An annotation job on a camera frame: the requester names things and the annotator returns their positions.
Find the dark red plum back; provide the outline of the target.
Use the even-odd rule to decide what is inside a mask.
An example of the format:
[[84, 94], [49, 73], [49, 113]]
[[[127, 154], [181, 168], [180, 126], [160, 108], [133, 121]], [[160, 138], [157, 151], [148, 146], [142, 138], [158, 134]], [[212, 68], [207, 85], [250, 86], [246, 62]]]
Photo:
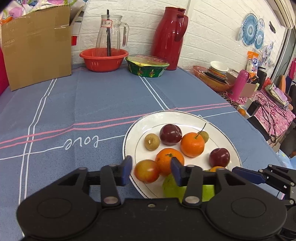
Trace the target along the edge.
[[181, 129], [174, 124], [164, 125], [159, 132], [159, 138], [165, 145], [177, 144], [181, 141], [182, 136]]

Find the small orange front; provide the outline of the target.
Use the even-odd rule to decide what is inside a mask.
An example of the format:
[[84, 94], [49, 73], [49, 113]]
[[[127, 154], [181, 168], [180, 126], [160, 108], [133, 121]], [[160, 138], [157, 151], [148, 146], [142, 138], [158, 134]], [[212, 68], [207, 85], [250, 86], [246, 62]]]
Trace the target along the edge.
[[215, 166], [210, 169], [210, 172], [216, 172], [217, 170], [224, 170], [225, 168], [222, 166]]

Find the yellow longan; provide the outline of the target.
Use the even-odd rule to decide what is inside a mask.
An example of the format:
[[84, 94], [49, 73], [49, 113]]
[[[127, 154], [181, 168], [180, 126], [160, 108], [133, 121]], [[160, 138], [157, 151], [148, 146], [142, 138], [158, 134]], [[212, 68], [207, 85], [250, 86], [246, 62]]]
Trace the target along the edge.
[[201, 136], [204, 140], [204, 143], [208, 142], [208, 139], [209, 139], [209, 135], [207, 132], [205, 131], [199, 131], [198, 132], [198, 135]]
[[159, 144], [160, 144], [159, 137], [154, 133], [149, 133], [148, 135], [145, 136], [144, 146], [147, 150], [154, 151], [159, 147]]

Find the green instant noodle bowl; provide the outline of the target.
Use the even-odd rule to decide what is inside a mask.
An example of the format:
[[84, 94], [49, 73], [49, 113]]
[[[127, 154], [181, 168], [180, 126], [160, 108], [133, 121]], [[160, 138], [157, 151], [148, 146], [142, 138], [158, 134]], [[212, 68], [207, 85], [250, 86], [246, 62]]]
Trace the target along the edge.
[[141, 77], [160, 77], [170, 66], [167, 61], [161, 58], [142, 54], [128, 55], [125, 60], [127, 61], [129, 71]]

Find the small orange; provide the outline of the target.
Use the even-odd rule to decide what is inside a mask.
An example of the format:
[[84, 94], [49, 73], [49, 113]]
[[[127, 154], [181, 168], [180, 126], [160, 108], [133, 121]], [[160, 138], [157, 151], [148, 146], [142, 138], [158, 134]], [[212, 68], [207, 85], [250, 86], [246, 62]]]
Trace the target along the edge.
[[210, 172], [216, 172], [217, 170], [224, 170], [225, 168], [222, 166], [215, 166], [210, 169]]
[[238, 112], [242, 115], [245, 116], [246, 115], [246, 111], [242, 108], [238, 109]]

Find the red thermos jug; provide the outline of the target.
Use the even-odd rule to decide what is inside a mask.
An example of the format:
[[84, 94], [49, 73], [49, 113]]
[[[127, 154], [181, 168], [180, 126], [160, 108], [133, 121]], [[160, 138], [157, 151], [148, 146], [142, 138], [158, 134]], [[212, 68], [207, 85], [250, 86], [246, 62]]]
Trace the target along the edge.
[[185, 9], [166, 7], [153, 37], [151, 55], [169, 63], [168, 70], [176, 70], [189, 18]]

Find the large green apple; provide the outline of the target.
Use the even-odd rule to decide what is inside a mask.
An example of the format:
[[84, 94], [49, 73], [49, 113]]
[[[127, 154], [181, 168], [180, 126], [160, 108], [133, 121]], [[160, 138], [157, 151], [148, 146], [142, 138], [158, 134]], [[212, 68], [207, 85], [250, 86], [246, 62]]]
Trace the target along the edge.
[[[172, 174], [169, 174], [162, 185], [163, 194], [166, 198], [178, 198], [179, 202], [182, 203], [185, 195], [186, 186], [179, 187]], [[207, 202], [215, 196], [214, 185], [203, 185], [202, 201]]]

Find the orange with long stem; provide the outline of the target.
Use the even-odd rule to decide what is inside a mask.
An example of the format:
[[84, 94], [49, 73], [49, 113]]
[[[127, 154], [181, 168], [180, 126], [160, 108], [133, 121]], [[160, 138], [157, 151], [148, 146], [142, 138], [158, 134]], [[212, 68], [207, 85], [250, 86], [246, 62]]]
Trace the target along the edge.
[[182, 137], [180, 148], [184, 155], [195, 158], [203, 153], [205, 143], [203, 138], [198, 135], [198, 132], [190, 132]]

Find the brown cardboard box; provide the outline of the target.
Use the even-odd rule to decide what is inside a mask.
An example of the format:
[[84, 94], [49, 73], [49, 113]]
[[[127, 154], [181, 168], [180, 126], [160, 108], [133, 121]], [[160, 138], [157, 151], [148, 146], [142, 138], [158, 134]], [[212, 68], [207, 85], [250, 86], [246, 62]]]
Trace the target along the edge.
[[12, 91], [72, 72], [73, 27], [85, 3], [34, 11], [5, 23], [1, 49]]

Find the red yellow small fruit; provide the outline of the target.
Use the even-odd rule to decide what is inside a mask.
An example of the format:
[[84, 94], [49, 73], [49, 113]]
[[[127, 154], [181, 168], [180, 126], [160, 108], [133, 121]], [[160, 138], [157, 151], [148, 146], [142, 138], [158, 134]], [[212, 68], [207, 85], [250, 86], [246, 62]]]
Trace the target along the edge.
[[147, 159], [136, 164], [134, 175], [144, 183], [152, 183], [159, 178], [160, 171], [155, 161]]

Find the dark red plum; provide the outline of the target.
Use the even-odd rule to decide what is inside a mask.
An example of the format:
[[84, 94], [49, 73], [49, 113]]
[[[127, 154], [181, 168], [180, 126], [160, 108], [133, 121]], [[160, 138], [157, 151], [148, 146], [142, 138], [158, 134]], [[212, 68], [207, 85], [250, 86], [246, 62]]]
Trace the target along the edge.
[[182, 136], [181, 129], [174, 124], [164, 125], [159, 132], [159, 138], [165, 145], [177, 144], [181, 141]]
[[216, 148], [209, 154], [209, 163], [211, 167], [226, 167], [230, 162], [230, 153], [226, 148]]

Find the black power adapter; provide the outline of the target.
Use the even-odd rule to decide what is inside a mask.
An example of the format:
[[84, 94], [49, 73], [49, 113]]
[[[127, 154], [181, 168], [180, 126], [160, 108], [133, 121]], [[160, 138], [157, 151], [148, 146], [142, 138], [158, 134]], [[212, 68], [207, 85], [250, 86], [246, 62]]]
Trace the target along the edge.
[[256, 114], [256, 112], [259, 110], [260, 106], [261, 106], [261, 104], [257, 100], [251, 102], [250, 106], [247, 109], [247, 113], [250, 116], [254, 116]]

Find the red plastic basket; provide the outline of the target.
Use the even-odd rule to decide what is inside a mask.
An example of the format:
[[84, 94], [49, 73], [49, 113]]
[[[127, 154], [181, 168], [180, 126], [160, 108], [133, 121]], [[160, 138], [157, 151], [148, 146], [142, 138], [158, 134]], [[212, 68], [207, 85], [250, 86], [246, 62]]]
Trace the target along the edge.
[[93, 72], [117, 70], [128, 55], [128, 51], [114, 48], [111, 49], [111, 56], [107, 56], [107, 48], [86, 49], [79, 54], [84, 60], [86, 68]]

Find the dark red plum front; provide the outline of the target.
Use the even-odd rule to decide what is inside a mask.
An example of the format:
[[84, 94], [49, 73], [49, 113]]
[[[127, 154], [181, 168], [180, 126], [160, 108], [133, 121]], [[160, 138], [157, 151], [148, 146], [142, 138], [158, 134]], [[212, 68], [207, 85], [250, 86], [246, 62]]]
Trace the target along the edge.
[[226, 167], [230, 162], [230, 153], [226, 148], [216, 148], [209, 154], [209, 163], [211, 167]]

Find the mandarin with green calyx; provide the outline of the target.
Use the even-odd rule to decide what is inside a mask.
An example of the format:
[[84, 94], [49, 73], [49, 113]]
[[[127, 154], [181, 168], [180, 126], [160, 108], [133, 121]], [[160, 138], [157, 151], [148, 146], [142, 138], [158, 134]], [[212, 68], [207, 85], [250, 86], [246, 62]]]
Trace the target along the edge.
[[160, 174], [162, 176], [168, 176], [171, 173], [171, 159], [173, 157], [176, 157], [178, 161], [184, 165], [184, 156], [176, 149], [164, 148], [156, 155], [154, 161], [158, 165]]

